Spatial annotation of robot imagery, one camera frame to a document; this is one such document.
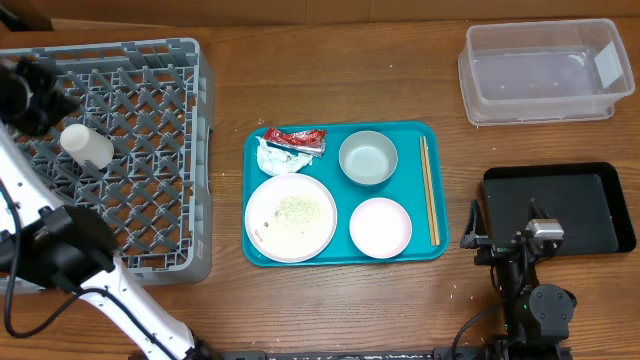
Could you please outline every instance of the clear plastic container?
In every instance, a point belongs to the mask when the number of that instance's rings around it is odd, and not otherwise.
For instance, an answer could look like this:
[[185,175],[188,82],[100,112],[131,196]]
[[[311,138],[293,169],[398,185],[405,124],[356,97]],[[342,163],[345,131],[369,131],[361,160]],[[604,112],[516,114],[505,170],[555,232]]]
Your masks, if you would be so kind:
[[635,90],[608,19],[472,26],[458,71],[476,126],[606,119]]

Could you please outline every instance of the small bowl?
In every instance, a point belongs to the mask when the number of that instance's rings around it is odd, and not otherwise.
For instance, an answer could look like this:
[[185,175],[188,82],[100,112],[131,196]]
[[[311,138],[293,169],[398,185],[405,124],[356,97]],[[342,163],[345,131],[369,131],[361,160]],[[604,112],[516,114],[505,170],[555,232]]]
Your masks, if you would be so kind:
[[388,137],[376,131],[351,134],[340,146],[340,168],[360,185],[376,185],[387,180],[398,165],[398,152]]
[[376,259],[400,254],[411,240],[411,218],[397,202],[369,199],[353,211],[349,221],[351,240],[360,251]]

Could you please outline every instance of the black tray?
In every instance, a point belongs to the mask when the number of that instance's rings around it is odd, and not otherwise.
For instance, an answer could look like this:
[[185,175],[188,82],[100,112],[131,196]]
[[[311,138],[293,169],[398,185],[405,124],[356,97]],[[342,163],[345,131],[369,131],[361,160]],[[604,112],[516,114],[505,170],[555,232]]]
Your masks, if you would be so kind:
[[492,168],[483,180],[490,238],[510,241],[535,198],[565,230],[557,255],[630,252],[636,247],[622,187],[609,163]]

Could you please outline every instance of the white label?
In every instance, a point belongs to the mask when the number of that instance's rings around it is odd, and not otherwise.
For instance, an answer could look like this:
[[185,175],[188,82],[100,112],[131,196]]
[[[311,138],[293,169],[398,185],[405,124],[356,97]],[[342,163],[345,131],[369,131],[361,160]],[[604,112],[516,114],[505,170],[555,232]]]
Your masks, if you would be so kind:
[[202,248],[204,248],[204,244],[202,243],[202,241],[198,240],[198,251],[196,255],[198,255],[198,258],[200,259],[202,259]]
[[606,89],[622,75],[622,65],[613,41],[596,56],[595,60],[602,87]]

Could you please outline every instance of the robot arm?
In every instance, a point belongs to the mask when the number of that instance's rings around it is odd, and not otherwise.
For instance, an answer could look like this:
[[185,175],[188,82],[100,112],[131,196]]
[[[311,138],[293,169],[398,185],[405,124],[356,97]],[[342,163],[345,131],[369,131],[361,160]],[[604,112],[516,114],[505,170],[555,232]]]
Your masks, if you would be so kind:
[[[478,201],[471,204],[469,222],[460,247],[477,249],[475,264],[491,266],[491,281],[502,302],[481,314],[484,316],[502,308],[507,333],[491,338],[479,359],[572,358],[569,349],[561,348],[560,342],[569,337],[569,322],[577,305],[576,298],[558,286],[541,285],[535,270],[541,257],[553,256],[562,245],[564,230],[557,220],[549,219],[538,208],[534,199],[529,202],[529,218],[527,226],[516,232],[511,241],[497,243],[487,234]],[[494,269],[497,284],[493,279]],[[461,332],[452,345],[452,352],[456,354],[460,354],[456,347]]]
[[[91,209],[63,205],[16,147],[14,134],[42,135],[75,110],[55,82],[55,76],[27,62],[0,69],[0,271],[11,273],[7,331],[15,337],[34,335],[79,298],[110,318],[147,359],[215,358],[113,257],[117,246],[109,226]],[[10,320],[15,277],[75,295],[42,326],[18,333]]]

